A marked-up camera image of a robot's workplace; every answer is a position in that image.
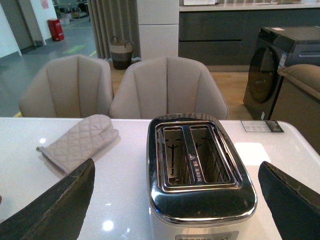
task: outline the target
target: countertop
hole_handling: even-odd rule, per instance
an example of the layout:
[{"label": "countertop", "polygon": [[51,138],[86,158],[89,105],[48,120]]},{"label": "countertop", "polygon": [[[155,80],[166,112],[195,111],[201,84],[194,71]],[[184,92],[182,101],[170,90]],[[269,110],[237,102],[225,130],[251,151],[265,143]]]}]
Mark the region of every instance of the countertop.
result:
[{"label": "countertop", "polygon": [[[0,117],[0,222],[64,177],[36,151],[80,119]],[[292,125],[282,133],[246,132],[240,121],[220,121],[235,145],[258,196],[256,212],[238,240],[280,240],[258,180],[264,160],[320,193],[320,156]],[[112,119],[119,138],[93,156],[94,190],[79,240],[150,240],[146,143],[150,120]]]},{"label": "countertop", "polygon": [[211,12],[211,11],[244,11],[244,10],[280,10],[280,9],[314,9],[320,8],[320,0],[317,2],[293,2],[281,4],[278,2],[257,3],[218,3],[216,5],[180,6],[180,12]]}]

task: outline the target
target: gray floor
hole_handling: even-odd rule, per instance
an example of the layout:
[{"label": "gray floor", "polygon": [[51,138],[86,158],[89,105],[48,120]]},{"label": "gray floor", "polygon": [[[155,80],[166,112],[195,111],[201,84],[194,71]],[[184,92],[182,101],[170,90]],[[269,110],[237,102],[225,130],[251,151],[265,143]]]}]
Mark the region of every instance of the gray floor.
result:
[{"label": "gray floor", "polygon": [[11,54],[0,58],[0,117],[13,117],[19,113],[21,95],[39,69],[50,60],[74,54],[97,57],[89,17],[75,19],[62,29],[62,41],[48,41],[47,45],[22,56]]}]

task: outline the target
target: gray curtain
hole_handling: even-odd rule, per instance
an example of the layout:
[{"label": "gray curtain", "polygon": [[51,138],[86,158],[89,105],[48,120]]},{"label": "gray curtain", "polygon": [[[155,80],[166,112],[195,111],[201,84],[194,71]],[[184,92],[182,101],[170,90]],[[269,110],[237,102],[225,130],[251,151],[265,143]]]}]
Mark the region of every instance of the gray curtain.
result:
[{"label": "gray curtain", "polygon": [[87,0],[97,57],[111,58],[113,36],[132,42],[133,58],[140,57],[136,0]]}]

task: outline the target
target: kitchen cabinet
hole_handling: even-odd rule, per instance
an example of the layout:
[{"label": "kitchen cabinet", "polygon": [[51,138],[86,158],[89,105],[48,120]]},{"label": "kitchen cabinet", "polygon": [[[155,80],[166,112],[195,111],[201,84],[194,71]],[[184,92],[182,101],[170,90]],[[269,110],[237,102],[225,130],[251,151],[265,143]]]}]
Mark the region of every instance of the kitchen cabinet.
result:
[{"label": "kitchen cabinet", "polygon": [[180,11],[180,57],[249,66],[262,27],[320,26],[320,8]]}]

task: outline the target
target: washing machine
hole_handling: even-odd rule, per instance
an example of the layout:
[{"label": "washing machine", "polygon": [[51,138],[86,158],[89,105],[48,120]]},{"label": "washing machine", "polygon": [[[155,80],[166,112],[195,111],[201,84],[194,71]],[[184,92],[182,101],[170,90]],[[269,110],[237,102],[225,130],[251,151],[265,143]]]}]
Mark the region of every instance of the washing machine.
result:
[{"label": "washing machine", "polygon": [[255,120],[269,120],[282,85],[282,66],[320,66],[320,27],[263,27],[252,57],[243,103]]}]

